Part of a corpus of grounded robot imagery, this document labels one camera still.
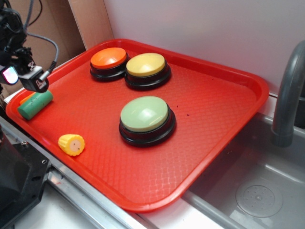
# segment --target button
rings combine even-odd
[[[174,132],[176,117],[168,104],[155,96],[130,101],[121,111],[119,131],[123,140],[137,147],[164,142]]]
[[[131,58],[126,69],[130,75],[143,77],[158,73],[165,67],[165,58],[157,53],[144,53]]]
[[[144,96],[129,102],[121,112],[125,128],[134,132],[146,132],[158,128],[168,116],[166,102],[158,97]]]
[[[171,77],[171,68],[157,53],[143,53],[126,64],[125,81],[135,90],[150,90],[164,85]]]
[[[97,69],[109,69],[123,63],[126,59],[126,51],[122,48],[103,49],[91,58],[91,64]]]
[[[92,56],[90,73],[98,81],[121,79],[125,76],[128,60],[128,54],[122,48],[103,49]]]

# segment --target button cap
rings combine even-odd
[[[157,53],[144,53],[131,58],[126,69],[130,75],[145,77],[158,73],[165,67],[165,58]]]
[[[155,96],[130,101],[121,111],[124,127],[134,132],[147,132],[161,126],[168,117],[166,102]]]
[[[97,69],[109,69],[123,63],[126,57],[126,51],[122,48],[107,48],[94,54],[91,58],[91,64]]]

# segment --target white wall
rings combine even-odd
[[[277,93],[305,39],[304,0],[104,0],[115,38],[257,74]]]

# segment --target sink drain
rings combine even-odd
[[[277,187],[266,180],[243,183],[236,192],[238,206],[254,217],[275,215],[283,205],[283,197]]]

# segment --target black button base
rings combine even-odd
[[[136,147],[155,146],[167,140],[176,127],[176,117],[174,112],[168,107],[168,116],[165,122],[158,128],[147,132],[134,132],[124,127],[120,120],[119,131],[123,140]]]

